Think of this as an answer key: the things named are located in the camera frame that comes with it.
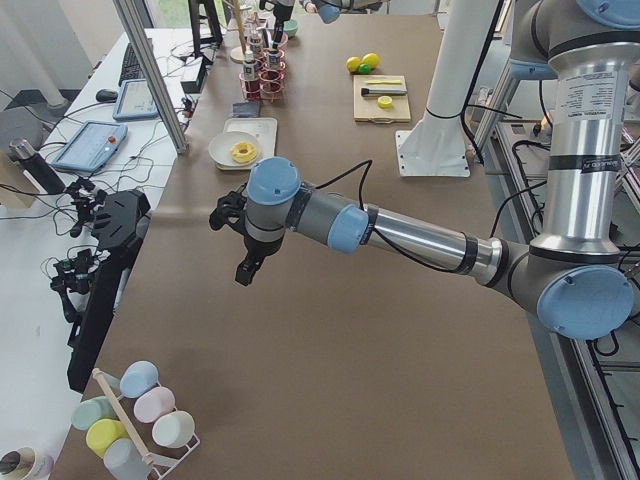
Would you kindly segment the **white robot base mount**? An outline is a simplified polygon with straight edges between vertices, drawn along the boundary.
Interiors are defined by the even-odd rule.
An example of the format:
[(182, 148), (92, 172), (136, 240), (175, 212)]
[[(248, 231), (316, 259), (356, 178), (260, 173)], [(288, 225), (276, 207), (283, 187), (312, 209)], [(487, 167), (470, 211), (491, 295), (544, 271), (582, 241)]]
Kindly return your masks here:
[(401, 176), (470, 176), (462, 128), (464, 110), (502, 6), (501, 1), (452, 3), (425, 113), (412, 130), (396, 133)]

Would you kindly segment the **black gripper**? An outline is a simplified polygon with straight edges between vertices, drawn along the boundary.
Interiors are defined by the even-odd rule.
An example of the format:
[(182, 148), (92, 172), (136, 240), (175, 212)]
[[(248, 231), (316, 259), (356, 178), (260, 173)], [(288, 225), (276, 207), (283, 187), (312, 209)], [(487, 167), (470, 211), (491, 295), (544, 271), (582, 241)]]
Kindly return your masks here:
[(284, 26), (291, 19), (293, 5), (275, 4), (272, 13), (275, 18), (275, 24), (271, 36), (271, 48), (279, 49), (284, 35)]
[(283, 237), (274, 241), (256, 240), (251, 236), (244, 238), (247, 250), (246, 257), (236, 268), (235, 281), (243, 286), (249, 286), (262, 266), (262, 262), (268, 256), (276, 254), (283, 243)]

